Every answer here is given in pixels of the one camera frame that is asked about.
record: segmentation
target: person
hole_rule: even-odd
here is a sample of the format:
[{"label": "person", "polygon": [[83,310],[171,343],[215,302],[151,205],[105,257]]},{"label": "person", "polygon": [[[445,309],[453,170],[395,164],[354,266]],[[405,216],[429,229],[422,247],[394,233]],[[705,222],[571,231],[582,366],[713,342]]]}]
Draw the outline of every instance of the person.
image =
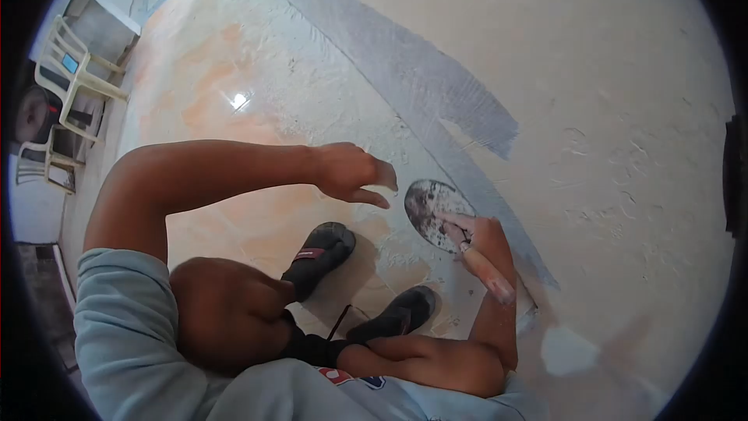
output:
[{"label": "person", "polygon": [[[226,140],[148,145],[104,182],[79,260],[74,318],[83,385],[104,419],[544,419],[522,387],[515,303],[484,297],[468,340],[411,334],[433,313],[416,286],[343,340],[304,335],[285,307],[339,267],[355,237],[312,231],[281,279],[222,258],[169,274],[165,218],[241,193],[313,184],[389,208],[362,186],[397,190],[393,167],[351,143],[267,146]],[[455,218],[512,285],[500,223]]]}]

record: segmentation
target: chair backrest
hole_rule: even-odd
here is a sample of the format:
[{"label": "chair backrest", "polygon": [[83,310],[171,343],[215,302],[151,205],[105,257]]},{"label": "chair backrest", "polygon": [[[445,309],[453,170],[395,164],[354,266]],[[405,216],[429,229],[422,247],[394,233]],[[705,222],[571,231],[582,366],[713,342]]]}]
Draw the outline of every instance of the chair backrest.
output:
[{"label": "chair backrest", "polygon": [[44,177],[44,163],[23,157],[23,151],[24,150],[21,149],[18,152],[18,159],[16,161],[16,185],[21,185],[36,180],[36,178]]},{"label": "chair backrest", "polygon": [[57,15],[49,27],[49,34],[44,42],[42,52],[39,54],[37,67],[34,70],[34,79],[41,86],[56,94],[62,101],[65,101],[70,85],[62,87],[59,78],[48,78],[48,76],[42,74],[42,69],[51,71],[72,82],[81,70],[81,64],[86,54],[88,54],[86,45],[70,30],[64,18]]}]

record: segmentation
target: trowel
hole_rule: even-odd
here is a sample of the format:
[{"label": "trowel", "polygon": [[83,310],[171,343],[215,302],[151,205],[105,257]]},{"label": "trowel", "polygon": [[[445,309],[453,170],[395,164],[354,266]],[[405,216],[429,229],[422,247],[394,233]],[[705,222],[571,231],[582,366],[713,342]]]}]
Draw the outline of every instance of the trowel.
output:
[{"label": "trowel", "polygon": [[413,227],[424,239],[450,253],[462,253],[462,261],[473,275],[501,304],[515,299],[515,290],[487,258],[471,244],[472,221],[454,222],[459,215],[475,217],[470,203],[454,187],[433,179],[420,179],[408,188],[405,198],[406,214]]}]

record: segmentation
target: hand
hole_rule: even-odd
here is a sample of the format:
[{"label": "hand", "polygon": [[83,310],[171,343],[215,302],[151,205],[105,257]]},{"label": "hand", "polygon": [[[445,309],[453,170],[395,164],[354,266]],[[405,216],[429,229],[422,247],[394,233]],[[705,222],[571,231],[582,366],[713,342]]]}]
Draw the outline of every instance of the hand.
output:
[{"label": "hand", "polygon": [[[444,231],[455,244],[459,246],[463,241],[470,242],[517,289],[512,250],[499,220],[441,212],[436,212],[435,217],[444,220]],[[470,267],[466,269],[474,274]]]},{"label": "hand", "polygon": [[397,192],[397,176],[391,164],[349,142],[318,146],[313,152],[314,184],[324,194],[350,203],[370,203],[381,209],[390,207],[382,195],[362,187],[384,185]]}]

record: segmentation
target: textured wall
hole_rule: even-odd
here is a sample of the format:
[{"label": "textured wall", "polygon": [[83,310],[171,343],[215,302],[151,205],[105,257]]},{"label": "textured wall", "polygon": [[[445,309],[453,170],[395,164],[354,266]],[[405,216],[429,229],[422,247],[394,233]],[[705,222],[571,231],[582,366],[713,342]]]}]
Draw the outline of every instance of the textured wall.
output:
[{"label": "textured wall", "polygon": [[[519,270],[545,278],[528,287],[548,325],[571,329],[665,393],[678,387],[723,299],[732,250],[720,160],[734,107],[698,0],[289,1],[411,124],[476,209],[506,200],[510,242],[537,250]],[[422,127],[408,120],[423,108],[400,104],[354,45],[391,51],[370,31],[354,33],[384,26],[379,17],[466,69],[501,101],[495,119],[486,109],[478,119],[433,111]],[[445,65],[387,59],[405,76]],[[442,100],[455,103],[448,93]],[[502,121],[519,124],[506,148],[476,129]]]}]

